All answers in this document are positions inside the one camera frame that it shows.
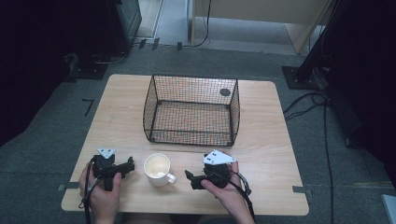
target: right hand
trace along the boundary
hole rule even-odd
[[[84,197],[85,179],[87,176],[88,164],[81,173],[79,178],[80,195]],[[93,169],[91,167],[89,176],[89,185],[93,182]],[[97,224],[114,223],[120,208],[120,184],[121,173],[117,173],[113,178],[113,190],[105,191],[104,186],[99,183],[91,193],[90,208],[96,217]]]
[[[231,181],[235,185],[241,187],[241,180],[235,173],[239,172],[238,161],[231,164]],[[255,223],[253,217],[248,211],[248,206],[244,197],[238,192],[238,190],[231,184],[228,184],[223,189],[219,189],[212,182],[204,179],[201,181],[201,185],[211,192],[224,206],[228,213],[235,218],[237,223],[247,224]]]

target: wooden table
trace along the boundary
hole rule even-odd
[[[113,75],[109,78],[92,126],[70,178],[77,182],[82,169],[99,147],[115,148],[116,164],[134,157],[135,170],[121,182],[120,211],[142,213],[226,214],[217,199],[206,190],[193,190],[184,174],[201,175],[204,153],[213,147],[150,143],[143,132],[143,108],[150,76]],[[266,81],[239,80],[240,126],[233,147],[225,150],[238,161],[247,179],[256,215],[304,216],[309,208],[302,186],[288,129],[276,92]],[[155,152],[172,162],[175,185],[152,187],[145,176],[145,159]],[[79,189],[67,189],[62,201],[66,211],[83,211]]]

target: black cable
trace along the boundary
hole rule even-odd
[[[210,6],[211,5],[212,5],[212,0],[209,0],[209,7],[207,9],[207,17],[206,17],[206,36],[205,36],[205,39],[200,44],[192,46],[193,48],[197,48],[197,47],[200,47],[201,45],[203,45],[206,42],[207,37],[209,36],[209,18],[210,18]]]
[[[318,92],[321,92],[321,91],[309,92],[309,93],[307,93],[307,94],[304,94],[304,95],[300,96],[299,98],[295,99],[295,100],[288,106],[288,108],[286,108],[286,109],[283,111],[283,113],[288,112],[295,104],[297,104],[298,102],[300,102],[300,101],[301,101],[302,99],[304,99],[306,96],[313,95],[313,94],[317,94]]]
[[[329,155],[329,143],[328,143],[328,135],[327,135],[327,116],[326,116],[328,98],[324,97],[321,94],[318,94],[318,92],[319,91],[311,92],[311,93],[305,94],[305,95],[297,98],[284,111],[284,113],[287,112],[288,110],[290,110],[297,102],[299,102],[301,99],[305,98],[305,96],[307,96],[307,95],[311,95],[311,100],[314,103],[314,105],[312,105],[311,107],[309,107],[305,111],[293,113],[293,114],[298,114],[298,113],[301,113],[301,114],[295,115],[292,118],[295,118],[297,116],[302,115],[303,113],[309,111],[313,107],[316,107],[316,106],[319,106],[319,105],[323,105],[324,145],[325,145],[325,150],[326,150],[326,159],[327,159],[327,166],[328,166],[329,178],[330,178],[330,197],[331,197],[330,198],[330,213],[331,213],[331,223],[333,224],[334,223],[334,188],[333,188],[333,180],[332,180],[332,166],[331,166],[331,163],[330,163],[330,155]],[[320,103],[316,102],[315,98],[314,98],[315,96],[320,96],[323,99],[323,102],[320,102]]]
[[[334,223],[334,187],[332,185],[332,166],[330,164],[330,156],[329,156],[329,144],[327,140],[327,119],[326,119],[326,110],[327,105],[324,105],[323,109],[323,121],[324,121],[324,146],[326,148],[326,158],[327,158],[327,166],[329,169],[329,178],[330,178],[330,220],[331,223]]]
[[[122,54],[122,56],[121,56],[118,60],[116,60],[116,61],[110,61],[110,62],[97,62],[95,59],[93,59],[93,62],[94,62],[94,63],[98,63],[98,64],[113,64],[113,63],[119,63],[119,62],[122,61],[122,60],[125,58],[125,56],[126,56],[126,53],[125,53],[125,52],[122,52],[121,54]]]

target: white mug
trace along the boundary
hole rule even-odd
[[[177,179],[170,174],[170,170],[171,162],[161,153],[152,154],[145,161],[145,173],[153,186],[160,187],[167,183],[175,184]]]

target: black wire basket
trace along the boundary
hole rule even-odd
[[[230,147],[239,115],[237,79],[154,75],[143,127],[153,143]]]

